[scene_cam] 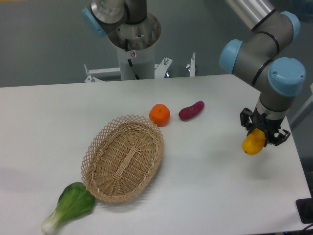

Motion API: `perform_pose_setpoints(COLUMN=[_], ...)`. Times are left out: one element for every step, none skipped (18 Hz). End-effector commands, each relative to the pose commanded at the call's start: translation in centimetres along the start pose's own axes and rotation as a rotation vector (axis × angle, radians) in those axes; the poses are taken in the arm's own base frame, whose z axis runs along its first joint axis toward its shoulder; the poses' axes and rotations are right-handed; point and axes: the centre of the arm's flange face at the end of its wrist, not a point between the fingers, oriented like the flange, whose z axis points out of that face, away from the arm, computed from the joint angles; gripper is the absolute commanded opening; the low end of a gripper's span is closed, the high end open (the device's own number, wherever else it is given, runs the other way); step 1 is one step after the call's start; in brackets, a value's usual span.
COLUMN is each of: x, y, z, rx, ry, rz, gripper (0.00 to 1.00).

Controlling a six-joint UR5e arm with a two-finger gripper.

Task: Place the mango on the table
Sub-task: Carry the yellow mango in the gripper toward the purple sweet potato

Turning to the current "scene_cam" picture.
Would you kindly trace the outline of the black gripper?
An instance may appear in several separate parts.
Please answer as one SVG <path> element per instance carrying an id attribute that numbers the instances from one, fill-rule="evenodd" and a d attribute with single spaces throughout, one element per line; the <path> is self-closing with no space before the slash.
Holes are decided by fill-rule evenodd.
<path id="1" fill-rule="evenodd" d="M 281 132 L 279 131 L 281 123 L 285 118 L 285 112 L 266 111 L 268 111 L 268 113 L 263 112 L 260 114 L 257 108 L 255 108 L 254 112 L 248 108 L 244 108 L 240 112 L 240 124 L 246 129 L 247 135 L 250 135 L 256 128 L 263 131 L 266 138 L 264 147 L 268 144 L 279 146 L 291 135 L 291 133 L 285 129 Z"/>

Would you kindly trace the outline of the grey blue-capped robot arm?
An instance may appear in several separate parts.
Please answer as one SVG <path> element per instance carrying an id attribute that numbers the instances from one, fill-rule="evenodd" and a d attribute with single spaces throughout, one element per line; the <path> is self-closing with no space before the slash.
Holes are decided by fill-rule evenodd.
<path id="1" fill-rule="evenodd" d="M 306 77 L 301 62 L 278 54 L 297 37 L 300 21 L 290 12 L 277 12 L 267 0 L 229 0 L 227 4 L 253 37 L 248 42 L 234 39 L 227 43 L 219 64 L 260 92 L 255 109 L 243 109 L 240 114 L 248 135 L 260 130 L 264 144 L 278 146 L 290 136 L 281 123 Z M 115 46 L 123 80 L 165 77 L 171 60 L 154 64 L 153 47 L 161 27 L 147 12 L 146 1 L 94 0 L 82 15 L 97 36 L 108 37 Z"/>

